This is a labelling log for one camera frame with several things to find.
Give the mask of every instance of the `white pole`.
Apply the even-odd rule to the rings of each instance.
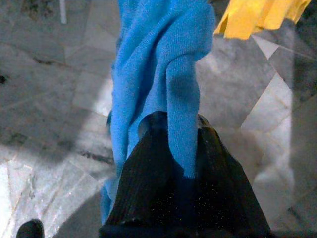
[[[67,23],[67,18],[66,18],[66,4],[65,0],[59,0],[59,7],[60,7],[60,21],[62,24]]]

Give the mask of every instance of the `yellow cloth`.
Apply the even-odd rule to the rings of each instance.
[[[224,33],[225,38],[246,40],[252,33],[262,29],[280,28],[289,18],[295,23],[311,0],[230,0],[215,34]]]

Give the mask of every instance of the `blue fabric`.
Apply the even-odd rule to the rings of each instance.
[[[206,0],[118,0],[118,5],[121,32],[112,67],[111,117],[116,177],[103,188],[103,223],[146,115],[167,112],[171,152],[184,176],[194,177],[200,100],[195,61],[210,51],[214,25]]]

